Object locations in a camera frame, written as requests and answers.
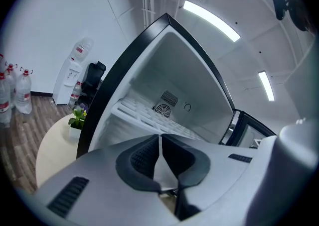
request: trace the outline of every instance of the baseboard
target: baseboard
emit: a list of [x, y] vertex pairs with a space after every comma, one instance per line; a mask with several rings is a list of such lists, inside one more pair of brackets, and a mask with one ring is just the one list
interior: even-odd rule
[[31, 91], [31, 96], [51, 97], [53, 93], [41, 93]]

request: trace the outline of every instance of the black chair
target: black chair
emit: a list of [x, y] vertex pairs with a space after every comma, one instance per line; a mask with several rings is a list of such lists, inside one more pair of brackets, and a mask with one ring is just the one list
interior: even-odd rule
[[105, 70], [106, 66], [99, 61], [97, 64], [90, 63], [86, 80], [82, 84], [80, 100], [86, 102], [88, 105], [91, 104]]

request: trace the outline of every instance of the round table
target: round table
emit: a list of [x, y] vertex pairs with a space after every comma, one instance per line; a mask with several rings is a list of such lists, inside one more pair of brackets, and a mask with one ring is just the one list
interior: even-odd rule
[[68, 122], [72, 116], [70, 114], [57, 121], [41, 142], [35, 165], [38, 187], [76, 159], [79, 140], [69, 137]]

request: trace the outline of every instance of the ceiling light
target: ceiling light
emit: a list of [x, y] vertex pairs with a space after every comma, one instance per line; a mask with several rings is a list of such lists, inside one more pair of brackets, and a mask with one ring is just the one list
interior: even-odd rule
[[271, 85], [266, 75], [266, 71], [259, 72], [258, 75], [261, 81], [263, 82], [269, 101], [274, 101], [275, 98], [274, 98], [273, 90], [271, 89]]
[[224, 32], [234, 42], [236, 42], [240, 38], [240, 35], [238, 35], [237, 32], [233, 30], [227, 23], [225, 23], [223, 20], [207, 11], [206, 9], [203, 9], [202, 7], [189, 1], [185, 1], [184, 9], [197, 14], [199, 17], [202, 17], [206, 21], [210, 22], [215, 27]]

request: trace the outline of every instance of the wooden floor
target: wooden floor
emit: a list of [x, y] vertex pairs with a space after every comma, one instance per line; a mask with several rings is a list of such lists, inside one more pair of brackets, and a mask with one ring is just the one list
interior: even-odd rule
[[0, 156], [13, 185], [32, 194], [37, 189], [35, 162], [46, 132], [71, 113], [68, 105], [56, 106], [51, 97], [31, 97], [32, 112], [12, 111], [10, 128], [0, 128]]

